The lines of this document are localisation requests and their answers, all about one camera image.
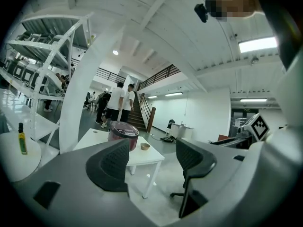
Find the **ceiling light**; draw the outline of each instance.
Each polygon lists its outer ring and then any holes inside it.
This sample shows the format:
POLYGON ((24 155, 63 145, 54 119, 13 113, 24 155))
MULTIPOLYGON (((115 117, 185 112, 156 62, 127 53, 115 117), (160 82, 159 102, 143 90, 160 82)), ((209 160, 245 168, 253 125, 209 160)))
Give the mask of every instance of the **ceiling light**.
POLYGON ((182 95, 183 93, 171 93, 171 94, 165 94, 165 96, 177 96, 182 95))
POLYGON ((240 102, 242 103, 255 103, 255 102, 266 102, 266 98, 246 98, 246 99, 241 99, 240 102))
POLYGON ((277 42, 276 38, 263 38, 257 40, 250 40, 246 42, 239 43, 241 53, 249 52, 249 51, 256 51, 268 48, 276 48, 277 42))

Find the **rice cooker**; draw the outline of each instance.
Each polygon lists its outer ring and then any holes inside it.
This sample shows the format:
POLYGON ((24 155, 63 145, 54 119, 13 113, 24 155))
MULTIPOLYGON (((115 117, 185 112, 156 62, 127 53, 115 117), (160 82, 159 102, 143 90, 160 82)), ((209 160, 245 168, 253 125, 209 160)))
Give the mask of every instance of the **rice cooker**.
POLYGON ((129 139, 129 151, 136 148, 139 131, 129 123, 113 121, 110 125, 108 141, 129 139))

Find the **white t-shirt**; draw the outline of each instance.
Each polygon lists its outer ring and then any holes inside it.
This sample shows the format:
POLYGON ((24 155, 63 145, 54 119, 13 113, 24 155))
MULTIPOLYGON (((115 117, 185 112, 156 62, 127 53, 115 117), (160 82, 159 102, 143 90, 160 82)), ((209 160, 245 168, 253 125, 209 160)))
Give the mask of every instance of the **white t-shirt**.
POLYGON ((125 93, 122 88, 117 87, 112 91, 112 96, 108 102, 107 107, 110 109, 118 110, 119 109, 119 99, 124 97, 125 93))
POLYGON ((124 110, 131 111, 131 105, 130 105, 129 100, 134 101, 134 91, 126 93, 126 97, 124 100, 124 107, 123 107, 124 110))

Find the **floor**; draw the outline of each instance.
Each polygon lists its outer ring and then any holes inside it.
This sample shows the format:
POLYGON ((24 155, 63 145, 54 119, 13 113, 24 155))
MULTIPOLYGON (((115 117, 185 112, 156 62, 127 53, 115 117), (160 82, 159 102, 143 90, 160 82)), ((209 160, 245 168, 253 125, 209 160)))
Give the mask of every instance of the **floor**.
MULTIPOLYGON (((13 87, 10 90, 18 95, 19 92, 13 87)), ((57 123, 60 118, 62 102, 52 101, 53 111, 46 113, 43 111, 44 102, 39 101, 37 113, 48 120, 57 123)), ((82 111, 79 140, 84 136, 88 129, 101 129, 100 125, 95 124, 97 113, 84 109, 82 111)), ((147 199, 142 198, 142 193, 148 182, 148 175, 153 171, 152 165, 138 166, 135 175, 131 175, 129 169, 126 171, 125 182, 129 186, 129 195, 131 201, 142 211, 151 221, 158 226, 178 221, 178 212, 182 203, 182 197, 175 196, 170 198, 172 192, 184 192, 182 188, 184 178, 182 168, 176 157, 176 145, 174 143, 166 143, 160 140, 165 133, 152 128, 151 133, 141 131, 140 136, 144 137, 165 159, 163 160, 157 178, 151 193, 147 199)), ((59 149, 59 130, 57 130, 50 142, 50 145, 59 149)))

